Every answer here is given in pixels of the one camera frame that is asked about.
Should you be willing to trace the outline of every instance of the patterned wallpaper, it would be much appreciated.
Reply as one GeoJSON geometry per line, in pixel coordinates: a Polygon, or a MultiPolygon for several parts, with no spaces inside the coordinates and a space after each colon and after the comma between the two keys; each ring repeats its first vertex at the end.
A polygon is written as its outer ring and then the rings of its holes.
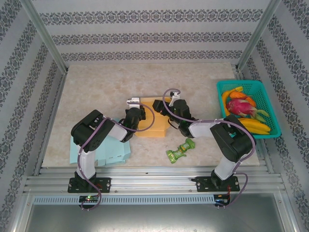
{"type": "Polygon", "coordinates": [[[269,0],[34,0],[68,65],[236,64],[269,0]]]}
{"type": "Polygon", "coordinates": [[[32,175],[63,78],[18,0],[0,3],[0,232],[32,175]]]}
{"type": "Polygon", "coordinates": [[[243,70],[264,83],[282,136],[266,140],[276,172],[282,173],[300,231],[309,231],[309,7],[280,3],[243,70]]]}

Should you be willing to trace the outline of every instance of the marble table surface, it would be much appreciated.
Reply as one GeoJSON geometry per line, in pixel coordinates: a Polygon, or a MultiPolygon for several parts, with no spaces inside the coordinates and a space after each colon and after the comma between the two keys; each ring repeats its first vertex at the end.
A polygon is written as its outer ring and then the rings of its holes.
{"type": "MultiPolygon", "coordinates": [[[[229,63],[71,65],[45,153],[43,167],[70,164],[70,131],[92,110],[112,118],[125,117],[126,100],[132,97],[161,96],[168,88],[182,91],[193,117],[221,117],[216,84],[234,79],[229,63]]],[[[130,140],[131,156],[116,166],[215,166],[222,153],[213,138],[195,138],[195,149],[171,164],[166,150],[176,150],[185,137],[172,127],[164,138],[130,140]]],[[[242,165],[259,165],[255,153],[242,165]]]]}

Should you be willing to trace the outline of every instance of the plastic basket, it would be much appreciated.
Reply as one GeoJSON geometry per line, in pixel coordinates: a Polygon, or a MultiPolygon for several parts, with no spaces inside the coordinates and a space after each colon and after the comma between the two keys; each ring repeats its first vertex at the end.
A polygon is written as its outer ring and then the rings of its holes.
{"type": "Polygon", "coordinates": [[[262,134],[253,134],[254,138],[256,139],[268,139],[268,138],[277,138],[281,135],[281,130],[278,124],[278,121],[276,119],[274,110],[271,106],[271,103],[269,101],[268,95],[266,93],[266,90],[264,88],[264,85],[260,81],[219,81],[217,83],[217,89],[218,89],[218,96],[219,96],[219,102],[220,107],[222,111],[222,116],[226,117],[224,112],[224,106],[222,102],[221,95],[227,90],[234,89],[236,87],[242,86],[243,87],[243,93],[252,96],[253,100],[256,102],[256,108],[265,110],[270,117],[263,118],[266,120],[266,124],[271,128],[270,134],[268,135],[262,135],[262,134]]]}

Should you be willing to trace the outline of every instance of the black mounting plate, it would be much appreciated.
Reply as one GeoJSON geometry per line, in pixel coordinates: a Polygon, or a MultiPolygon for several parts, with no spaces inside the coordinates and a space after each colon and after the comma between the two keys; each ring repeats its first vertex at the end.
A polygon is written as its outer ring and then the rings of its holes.
{"type": "MultiPolygon", "coordinates": [[[[102,193],[109,193],[111,189],[111,179],[108,177],[96,177],[92,180],[102,193]]],[[[89,186],[85,188],[76,177],[70,179],[68,193],[97,193],[98,191],[89,186]]]]}
{"type": "Polygon", "coordinates": [[[211,176],[197,176],[192,181],[196,182],[198,192],[226,192],[230,186],[231,192],[239,192],[239,182],[237,176],[231,176],[225,181],[222,181],[219,189],[211,182],[211,176]]]}

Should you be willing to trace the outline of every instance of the yellow banana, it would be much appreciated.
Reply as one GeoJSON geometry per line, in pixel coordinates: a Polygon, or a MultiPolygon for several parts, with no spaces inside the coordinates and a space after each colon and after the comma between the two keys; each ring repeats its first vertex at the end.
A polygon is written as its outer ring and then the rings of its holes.
{"type": "Polygon", "coordinates": [[[250,121],[250,122],[260,122],[259,120],[257,119],[254,119],[254,118],[248,118],[248,117],[239,117],[237,118],[239,121],[250,121]]]}
{"type": "Polygon", "coordinates": [[[269,134],[269,132],[267,132],[267,131],[258,130],[258,129],[256,129],[256,128],[246,127],[246,129],[247,129],[250,133],[255,133],[255,134],[269,134]]]}
{"type": "Polygon", "coordinates": [[[269,132],[271,130],[271,128],[261,122],[259,122],[256,119],[251,119],[251,118],[244,118],[244,119],[240,119],[240,122],[247,128],[254,128],[260,131],[265,131],[265,132],[269,132]]]}

